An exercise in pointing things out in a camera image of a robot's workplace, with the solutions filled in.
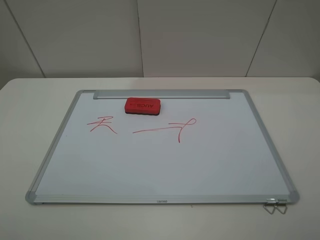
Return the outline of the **red whiteboard eraser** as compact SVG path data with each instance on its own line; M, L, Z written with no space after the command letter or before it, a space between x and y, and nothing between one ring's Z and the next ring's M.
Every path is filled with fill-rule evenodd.
M161 111L161 101L157 98L129 97L124 111L126 114L157 116Z

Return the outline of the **left metal hanging clip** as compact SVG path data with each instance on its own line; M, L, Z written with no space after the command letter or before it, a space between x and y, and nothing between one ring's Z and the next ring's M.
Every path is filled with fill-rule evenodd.
M270 214L273 215L276 210L276 199L269 198L266 200L266 203L263 205L263 208Z

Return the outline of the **metal hanging clip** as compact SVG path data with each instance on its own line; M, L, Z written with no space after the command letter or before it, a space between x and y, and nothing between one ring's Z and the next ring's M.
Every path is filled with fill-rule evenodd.
M266 200L266 203L263 205L263 208L270 214L273 215L276 210L276 199L269 198Z
M287 199L278 199L274 205L274 208L280 212L282 215L285 215L287 213L288 210L288 206L287 206Z

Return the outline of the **right metal hanging clip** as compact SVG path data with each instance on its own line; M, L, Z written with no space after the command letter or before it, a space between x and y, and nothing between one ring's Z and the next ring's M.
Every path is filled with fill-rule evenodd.
M280 212L282 215L285 215L287 213L288 210L288 206L287 206L287 199L278 199L274 205L274 208Z

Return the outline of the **white whiteboard with aluminium frame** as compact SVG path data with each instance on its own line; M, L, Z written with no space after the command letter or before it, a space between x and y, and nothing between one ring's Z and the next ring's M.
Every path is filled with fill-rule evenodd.
M159 99L159 115L125 113ZM243 89L79 90L30 204L265 204L299 193Z

